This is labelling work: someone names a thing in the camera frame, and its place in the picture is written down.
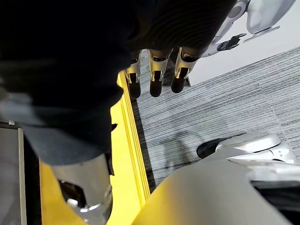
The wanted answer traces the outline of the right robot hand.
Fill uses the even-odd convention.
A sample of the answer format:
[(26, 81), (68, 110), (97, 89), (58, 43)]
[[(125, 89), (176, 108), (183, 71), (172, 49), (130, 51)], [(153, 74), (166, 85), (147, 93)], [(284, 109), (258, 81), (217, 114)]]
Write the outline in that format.
[(110, 109), (134, 52), (206, 50), (233, 0), (3, 0), (0, 114), (16, 122), (90, 225), (113, 207)]

